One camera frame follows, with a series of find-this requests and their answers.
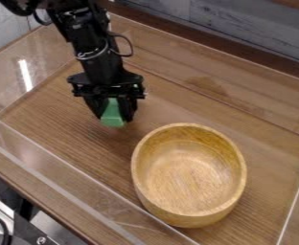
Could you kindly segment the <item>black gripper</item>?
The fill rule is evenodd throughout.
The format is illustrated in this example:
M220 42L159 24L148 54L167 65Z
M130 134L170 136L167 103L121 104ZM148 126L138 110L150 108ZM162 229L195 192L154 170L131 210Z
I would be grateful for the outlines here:
M117 98L123 120L130 123L135 117L138 102L144 98L143 76L124 68L123 57L117 48L96 47L75 51L83 72L68 77L76 97L84 102L97 117L101 118L108 106L108 98Z

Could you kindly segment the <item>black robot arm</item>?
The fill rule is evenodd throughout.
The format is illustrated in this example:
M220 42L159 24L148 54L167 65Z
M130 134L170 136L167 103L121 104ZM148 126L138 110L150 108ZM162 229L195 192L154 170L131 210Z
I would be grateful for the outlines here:
M17 16L36 17L45 10L49 23L72 44L83 72L68 77L73 94L84 99L107 126L121 127L134 120L138 102L146 98L143 76L124 68L131 54L119 50L121 36L109 28L109 16L96 0L0 0Z

